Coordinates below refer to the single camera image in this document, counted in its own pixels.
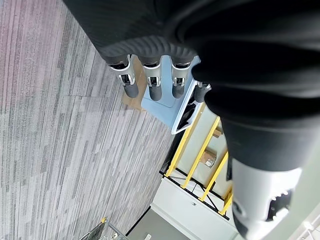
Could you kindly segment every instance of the black rubber grip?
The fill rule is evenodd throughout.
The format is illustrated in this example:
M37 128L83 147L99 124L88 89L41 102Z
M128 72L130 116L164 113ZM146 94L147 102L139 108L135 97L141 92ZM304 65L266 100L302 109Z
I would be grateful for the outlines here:
M172 85L172 95L176 99L181 98L182 95L184 94L184 92L185 92L185 86L180 86L180 85L174 86L174 85Z
M136 82L132 85L127 85L127 86L123 86L123 87L124 87L124 91L125 91L126 95L129 98L136 98L138 96L139 90L138 90L138 86L137 86Z
M195 86L194 100L196 100L198 103L203 103L205 100L205 95L209 90L210 88Z
M162 90L160 86L149 86L150 98L153 101L159 101L162 97Z

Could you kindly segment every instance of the black metal frame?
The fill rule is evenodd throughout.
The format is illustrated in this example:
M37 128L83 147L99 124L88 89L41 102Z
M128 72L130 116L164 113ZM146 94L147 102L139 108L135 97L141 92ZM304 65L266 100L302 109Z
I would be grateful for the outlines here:
M165 176L165 175L163 175L163 177L164 178L167 178L167 179L169 179L171 182L173 182L175 185L177 185L177 186L179 186L180 187L180 183L178 183L177 181L175 181L174 179L172 179L171 177L167 177L167 176ZM195 199L197 199L197 200L199 200L199 197L197 196L197 195L195 195L192 191L190 191L190 190L188 190L188 189L186 189L186 188L182 188L181 187L181 189L183 189L184 191L186 191L188 194L190 194L192 197L194 197ZM217 214L219 214L221 217L223 217L224 219L226 219L226 220L230 220L230 218L229 217L227 217L227 215L221 215L220 213L219 213L219 210L218 210L218 208L216 207L216 205L214 205L214 206L211 206L209 203L207 203L207 202L205 202L205 201L202 201L201 203L203 203L204 205L206 205L208 208L210 208L210 209L212 209L213 211L215 211Z

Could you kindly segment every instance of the yellow metal bar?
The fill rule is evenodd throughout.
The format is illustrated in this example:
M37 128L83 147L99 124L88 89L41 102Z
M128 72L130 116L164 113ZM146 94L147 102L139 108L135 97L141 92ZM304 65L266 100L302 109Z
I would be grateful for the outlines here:
M198 121L200 119L200 116L202 114L202 112L204 111L205 109L205 104L202 103L193 123L192 123L192 126L188 127L185 131L184 131L184 134L182 136L182 139L179 143L179 146L178 148L176 149L175 151L175 154L172 158L172 161L171 161L171 164L169 166L169 169L166 171L165 173L165 176L166 177L169 177L171 175L171 173L173 172L173 170L175 170L180 158L181 158L181 155L182 153L185 151L185 148L186 148L186 145L188 144L189 142L189 139L190 139L190 136L192 135L192 133L194 132L197 124L198 124Z
M226 211L228 210L228 208L230 207L231 203L232 203L232 198L233 198L234 194L232 191L230 191L228 193L227 198L224 200L224 206L223 209L221 211L219 211L219 214L221 215L225 215Z
M231 191L232 191L232 185L230 185L228 187L228 191L226 191L226 193L222 196L223 199L226 199L228 197L229 193L231 193Z
M208 186L206 187L206 189L205 189L202 197L199 197L199 200L200 200L200 201L204 201L204 200L205 200L205 198L206 198L206 196L208 195L208 193L209 193L212 185L214 184L215 180L217 179L219 173L221 172L222 167L223 167L223 166L225 165L225 163L227 162L228 156L229 156L229 154L228 154L228 152L226 152L225 155L224 155L224 157L222 158L222 160L221 160L218 168L217 168L216 171L214 172L214 174L213 174L213 176L212 176L212 178L211 178L211 181L209 182Z
M208 143L210 142L210 139L211 139L215 129L217 128L217 126L219 124L219 121L220 121L220 117L217 116L215 121L214 121L214 123L213 123L213 125L212 125L212 127L211 127L211 129L210 129L209 134L206 136L206 139L204 140L204 143L203 143L198 155L196 156L196 159L195 159L195 161L194 161L194 163L193 163L193 165L192 165L192 167L191 167L191 169L190 169L190 171L188 173L188 176L186 177L186 179L184 181L184 184L181 185L181 187L183 189L185 189L187 187L192 175L194 174L194 172L195 172L195 170L197 168L197 165L198 165L198 163L200 161L200 158L201 158L202 154L204 153L204 151L206 150L206 147L207 147Z

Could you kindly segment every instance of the white wall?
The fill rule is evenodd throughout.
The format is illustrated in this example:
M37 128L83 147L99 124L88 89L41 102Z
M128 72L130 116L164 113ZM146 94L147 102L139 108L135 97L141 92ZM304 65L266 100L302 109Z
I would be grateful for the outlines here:
M289 215L264 240L287 240L320 203L320 142L304 168L293 195Z
M151 240L189 240L151 209L135 226L128 238L130 240L144 240L147 234L151 235Z

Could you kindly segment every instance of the floor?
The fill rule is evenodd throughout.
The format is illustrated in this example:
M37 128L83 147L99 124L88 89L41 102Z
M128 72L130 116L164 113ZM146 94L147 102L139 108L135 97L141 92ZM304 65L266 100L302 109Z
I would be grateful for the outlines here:
M61 0L0 0L0 240L142 215L173 137L123 93Z

